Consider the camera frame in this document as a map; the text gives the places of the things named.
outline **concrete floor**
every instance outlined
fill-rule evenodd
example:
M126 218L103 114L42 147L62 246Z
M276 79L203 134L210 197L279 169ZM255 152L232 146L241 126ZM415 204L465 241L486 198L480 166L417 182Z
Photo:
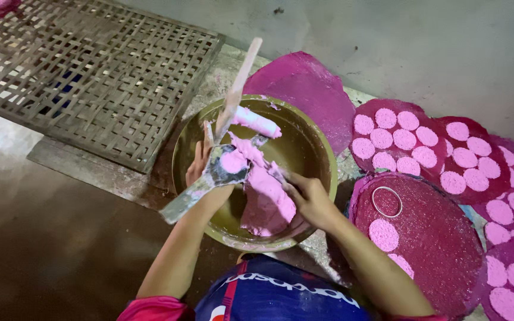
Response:
M0 320L114 320L171 227L25 159L41 137L0 118ZM204 237L186 302L195 305L238 254Z

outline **mixing bowl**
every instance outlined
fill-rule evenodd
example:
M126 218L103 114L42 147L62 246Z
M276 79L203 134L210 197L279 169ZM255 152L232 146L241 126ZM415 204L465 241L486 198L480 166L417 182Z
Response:
M271 107L275 104L279 110ZM336 159L325 135L316 124L298 108L281 100L261 96L244 95L241 106L273 120L281 128L282 136L270 139L261 150L265 159L275 161L291 171L305 177L316 177L323 183L330 199L336 195ZM216 120L223 99L202 109L180 133L172 160L172 174L176 192L186 189L186 171L194 160L195 144L203 141L202 123ZM255 132L249 128L231 125L231 132L239 138L251 138ZM229 135L222 144L231 143ZM281 251L309 237L315 229L297 214L282 232L270 237L258 237L240 227L240 219L247 198L242 186L236 186L226 204L214 215L206 227L206 234L218 242L245 252Z

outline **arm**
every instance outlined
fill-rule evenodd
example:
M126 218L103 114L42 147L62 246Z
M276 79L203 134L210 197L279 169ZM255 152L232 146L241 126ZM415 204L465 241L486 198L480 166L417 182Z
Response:
M423 317L435 311L413 280L330 201L318 179L287 173L283 185L301 215L333 237L370 300L389 315Z

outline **pink sleeve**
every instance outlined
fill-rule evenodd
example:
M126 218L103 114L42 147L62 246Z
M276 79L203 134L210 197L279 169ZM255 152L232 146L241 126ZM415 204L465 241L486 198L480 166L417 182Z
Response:
M132 301L117 321L195 320L195 312L172 296L150 296Z

